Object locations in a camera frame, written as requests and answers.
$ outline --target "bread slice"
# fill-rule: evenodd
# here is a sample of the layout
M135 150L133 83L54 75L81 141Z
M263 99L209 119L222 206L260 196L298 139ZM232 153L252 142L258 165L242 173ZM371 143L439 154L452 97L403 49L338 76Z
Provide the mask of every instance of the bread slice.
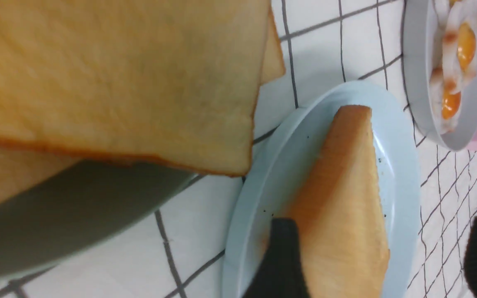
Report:
M261 83L265 84L274 79L284 76L286 68L284 67L284 59L282 56L281 41L277 35L277 28L273 11L270 9L268 15L267 39L265 58L263 60L263 75Z
M318 160L289 210L313 298L378 298L390 257L371 109L337 112Z
M69 168L78 158L0 148L0 203Z
M0 1L0 145L245 174L269 7Z

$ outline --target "toasted bread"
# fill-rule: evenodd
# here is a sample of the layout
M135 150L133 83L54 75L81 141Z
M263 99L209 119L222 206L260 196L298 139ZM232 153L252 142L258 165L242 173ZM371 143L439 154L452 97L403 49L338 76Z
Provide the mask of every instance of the toasted bread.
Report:
M379 298L390 257L378 195L371 109L337 112L289 209L313 298Z
M275 19L271 9L268 19L265 58L263 60L263 75L261 76L262 84L278 79L284 76L284 73L286 72L284 59L282 57L281 41L277 35Z
M0 145L245 174L269 5L0 1Z
M79 159L0 149L0 203L76 164Z

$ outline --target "gray plate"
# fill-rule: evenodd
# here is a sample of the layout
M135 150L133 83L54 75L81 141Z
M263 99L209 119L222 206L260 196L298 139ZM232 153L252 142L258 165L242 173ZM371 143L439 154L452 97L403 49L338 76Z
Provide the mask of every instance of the gray plate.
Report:
M193 174L82 162L0 205L0 278L52 266L104 241L182 190Z
M437 15L433 0L408 0L404 22L404 68L407 95L422 134L453 151L466 147L477 130L477 76L462 91L462 113L454 132L440 135L432 117L428 81L432 71Z

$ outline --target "tile grout line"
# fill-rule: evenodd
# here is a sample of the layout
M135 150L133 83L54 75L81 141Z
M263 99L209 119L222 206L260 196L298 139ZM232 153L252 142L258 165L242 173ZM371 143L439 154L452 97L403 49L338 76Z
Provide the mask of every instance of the tile grout line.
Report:
M388 88L388 70L386 69L386 57L384 55L384 42L382 40L382 28L380 27L380 13L379 8L376 8L376 24L378 26L378 39L380 40L380 52L382 54L382 65L384 66L384 79L386 80L386 90Z
M198 275L200 275L202 272L204 272L207 268L209 268L212 264L216 263L221 257L225 255L225 249L220 251L216 256L214 256L212 259L207 261L205 264L203 264L200 268L198 268L191 276L189 276L183 284L181 284L179 287L174 289L172 292L168 293L165 298L172 298L176 294L178 294L178 291L180 291L180 288L185 289L191 281L193 281Z
M470 183L472 182L472 175L470 173L470 161L472 160L470 158L470 150L467 149L467 153L469 153L469 162L467 163L467 173L469 174L469 188L468 188L468 191L467 191L467 196L468 196L468 201L467 203L469 204L469 217L472 215L472 210L470 208L470 190L471 190L471 187L470 187Z
M307 28L304 28L304 29L301 29L301 30L297 30L295 32L292 32L291 34L288 34L285 32L285 35L284 36L280 36L280 41L285 41L285 40L290 40L294 37L297 37L297 36L301 36L303 34L307 34L308 32L311 32L311 31L314 31L316 29L319 29L319 28L322 28L322 27L325 27L327 25L330 25L330 24L334 24L334 23L337 23L343 19L346 19L348 17L352 17L354 15L358 15L360 13L363 13L363 12L366 12L366 11L370 11L372 10L373 8L377 8L379 6L382 6L382 5L385 5L385 4L388 4L388 3L392 3L392 2L395 2L395 1L398 1L398 0L385 0L385 1L381 1L381 2L378 2L378 4L373 4L371 6L367 6L367 7L364 7L364 8L360 8L359 10L356 10L356 11L353 11L353 12L350 12L348 14L345 14L345 15L342 15L341 17L335 17L334 19L329 19L325 22L321 22L321 23L318 23L316 25L312 25L310 27L307 27Z
M40 277L41 275L47 273L49 270L53 269L54 267L47 268L44 270L40 270L38 272L25 275L20 279L11 279L8 281L8 284L2 288L0 288L0 298L7 296L8 294L14 291L15 285L19 285L19 287L26 285L27 283L35 280L36 278Z
M367 74L359 77L358 79L367 79L368 77L372 76L373 74L376 74L376 73L379 73L381 72L382 70L386 71L386 69L390 66L392 66L392 64L394 64L395 62L399 61L399 59L402 58L402 54L399 55L399 56L396 56L393 60L391 60L390 62L388 62L387 64L384 64L383 66L380 66L379 68L377 68L376 70L371 70L370 72L368 72Z
M288 35L288 19L286 16L286 0L281 0L282 4L282 22L284 25L284 32ZM296 78L294 75L294 57L292 55L292 39L288 39L288 59L290 62L290 77L292 79L292 89L294 90L294 106L299 108L299 102L297 101L297 88L296 88Z
M456 152L454 152L454 174L455 174L456 181L457 181L458 180L458 154ZM458 183L457 182L456 182L456 184L454 184L454 189L456 190L456 195L458 195L458 199L457 199L456 203L459 203L460 202L460 192L458 191ZM460 221L459 217L456 216L456 241L457 242L460 241L460 234L458 233L458 229L460 228L459 221ZM463 264L461 262L460 246L458 246L458 258L460 259L460 273L462 273Z
M342 11L341 11L341 0L338 0L338 8L340 10L340 64L341 64L341 75L343 77L343 83L347 80L345 78L345 67L343 66L343 20Z
M439 146L436 144L436 162L439 162ZM443 241L443 235L445 234L445 215L443 214L443 208L441 203L443 202L443 196L441 195L441 177L439 175L439 167L437 167L437 190L439 192L439 214L443 219L443 224L441 225L441 266L444 267L443 259L444 259L444 250L445 250L445 242ZM448 298L446 294L446 282L445 282L445 270L443 269L443 273L441 273L441 277L443 278L443 287L445 288L445 298Z
M169 244L169 239L167 238L167 234L165 232L165 225L163 224L163 217L161 216L161 211L157 209L154 213L157 222L157 228L159 233L161 234L161 238L163 239L163 247L165 247L165 254L167 256L167 261L169 263L169 268L172 274L172 278L176 282L176 287L179 288L180 298L187 298L187 294L181 287L181 279L180 275L178 274L178 270L176 269L176 264L174 264L174 259L172 258L172 251Z

